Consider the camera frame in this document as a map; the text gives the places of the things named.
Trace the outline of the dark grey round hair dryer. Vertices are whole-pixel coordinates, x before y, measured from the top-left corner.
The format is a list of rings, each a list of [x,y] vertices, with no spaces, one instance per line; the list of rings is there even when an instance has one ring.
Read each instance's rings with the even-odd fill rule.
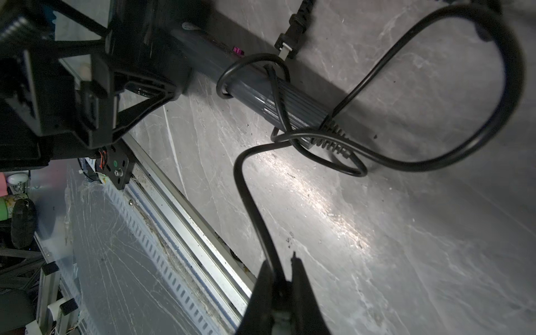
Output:
[[[212,1],[113,1],[110,14],[110,54],[169,80],[172,98],[183,94],[195,72],[216,83],[222,99],[237,99],[280,131],[314,130],[329,135],[302,136],[316,145],[349,157],[333,141],[345,134],[328,121],[328,108],[290,83],[290,71],[271,53],[241,56],[220,42],[230,25],[214,35],[205,31]]]

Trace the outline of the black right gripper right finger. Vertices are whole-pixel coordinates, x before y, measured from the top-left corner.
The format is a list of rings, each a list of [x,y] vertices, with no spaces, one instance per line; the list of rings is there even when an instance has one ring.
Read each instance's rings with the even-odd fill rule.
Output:
[[[304,264],[293,254],[291,283],[291,334],[330,335]]]

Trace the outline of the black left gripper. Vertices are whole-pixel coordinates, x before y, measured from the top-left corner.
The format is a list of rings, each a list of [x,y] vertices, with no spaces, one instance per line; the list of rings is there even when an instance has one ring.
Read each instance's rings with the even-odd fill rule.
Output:
[[[48,11],[96,39],[53,39]],[[1,3],[2,171],[91,156],[179,96],[170,79],[104,54],[107,33],[64,1]],[[77,80],[62,65],[77,56],[91,57],[92,80]]]

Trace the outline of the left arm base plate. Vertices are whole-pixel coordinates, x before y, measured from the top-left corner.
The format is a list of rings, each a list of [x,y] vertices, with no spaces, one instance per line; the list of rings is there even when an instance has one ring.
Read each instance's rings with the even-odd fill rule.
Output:
[[[107,176],[118,190],[123,190],[132,177],[135,156],[123,141],[99,149],[96,171]]]

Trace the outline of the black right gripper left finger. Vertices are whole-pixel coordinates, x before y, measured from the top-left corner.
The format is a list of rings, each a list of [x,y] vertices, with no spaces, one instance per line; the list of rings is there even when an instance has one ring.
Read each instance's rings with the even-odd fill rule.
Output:
[[[244,317],[236,335],[269,335],[272,333],[272,300],[274,275],[268,261],[263,262]]]

